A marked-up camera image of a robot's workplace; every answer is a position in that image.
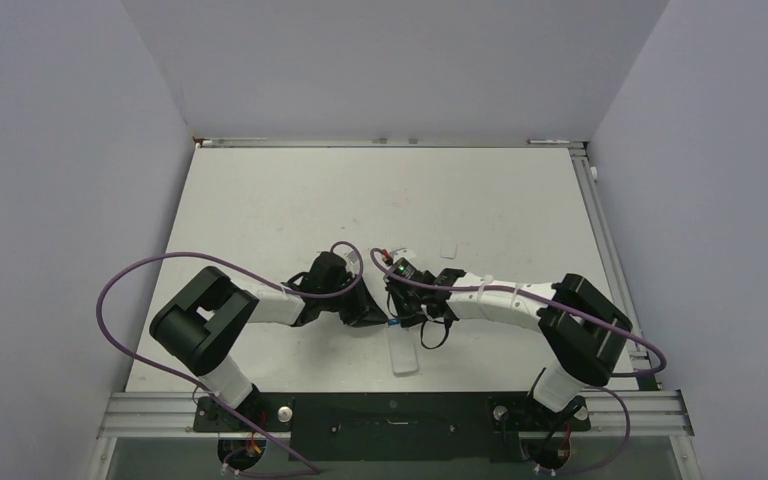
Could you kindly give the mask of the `white air conditioner remote control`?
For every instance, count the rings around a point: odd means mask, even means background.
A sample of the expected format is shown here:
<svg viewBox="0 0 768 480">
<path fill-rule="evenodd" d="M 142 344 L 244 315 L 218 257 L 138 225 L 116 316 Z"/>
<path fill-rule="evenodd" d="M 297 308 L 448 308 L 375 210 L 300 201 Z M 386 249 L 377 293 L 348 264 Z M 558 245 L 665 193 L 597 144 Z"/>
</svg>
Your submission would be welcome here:
<svg viewBox="0 0 768 480">
<path fill-rule="evenodd" d="M 416 374 L 419 361 L 412 333 L 397 323 L 389 323 L 386 333 L 393 375 L 404 377 Z"/>
</svg>

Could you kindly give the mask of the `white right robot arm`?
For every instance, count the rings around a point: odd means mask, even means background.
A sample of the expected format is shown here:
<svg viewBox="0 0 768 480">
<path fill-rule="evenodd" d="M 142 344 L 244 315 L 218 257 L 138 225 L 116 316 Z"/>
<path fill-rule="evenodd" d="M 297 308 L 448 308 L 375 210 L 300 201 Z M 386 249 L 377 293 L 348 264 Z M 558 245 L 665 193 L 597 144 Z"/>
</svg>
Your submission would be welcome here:
<svg viewBox="0 0 768 480">
<path fill-rule="evenodd" d="M 525 401 L 539 428 L 559 421 L 586 387 L 606 386 L 633 330 L 631 320 L 590 281 L 566 274 L 554 283 L 514 283 L 446 268 L 421 270 L 406 258 L 384 263 L 397 311 L 421 322 L 482 320 L 543 335 L 555 358 Z"/>
</svg>

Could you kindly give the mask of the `white battery compartment cover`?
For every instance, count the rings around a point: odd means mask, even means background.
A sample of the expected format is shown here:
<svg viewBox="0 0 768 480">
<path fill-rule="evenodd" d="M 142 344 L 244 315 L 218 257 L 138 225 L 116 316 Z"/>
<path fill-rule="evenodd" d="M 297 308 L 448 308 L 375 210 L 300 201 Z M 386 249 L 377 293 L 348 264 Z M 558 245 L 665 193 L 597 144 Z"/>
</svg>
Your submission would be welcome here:
<svg viewBox="0 0 768 480">
<path fill-rule="evenodd" d="M 457 256 L 458 245 L 456 242 L 442 242 L 440 248 L 440 257 L 444 259 L 455 259 Z"/>
</svg>

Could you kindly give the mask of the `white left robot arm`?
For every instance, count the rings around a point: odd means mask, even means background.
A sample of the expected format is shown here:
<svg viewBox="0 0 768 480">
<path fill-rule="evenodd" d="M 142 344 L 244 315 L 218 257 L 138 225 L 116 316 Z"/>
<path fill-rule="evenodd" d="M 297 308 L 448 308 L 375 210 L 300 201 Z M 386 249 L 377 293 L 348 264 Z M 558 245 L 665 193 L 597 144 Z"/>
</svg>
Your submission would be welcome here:
<svg viewBox="0 0 768 480">
<path fill-rule="evenodd" d="M 152 319 L 151 337 L 222 401 L 219 417 L 234 430 L 258 415 L 260 392 L 230 357 L 249 323 L 303 327 L 335 313 L 353 328 L 388 322 L 369 293 L 360 265 L 322 252 L 279 288 L 239 283 L 216 267 L 199 271 Z"/>
</svg>

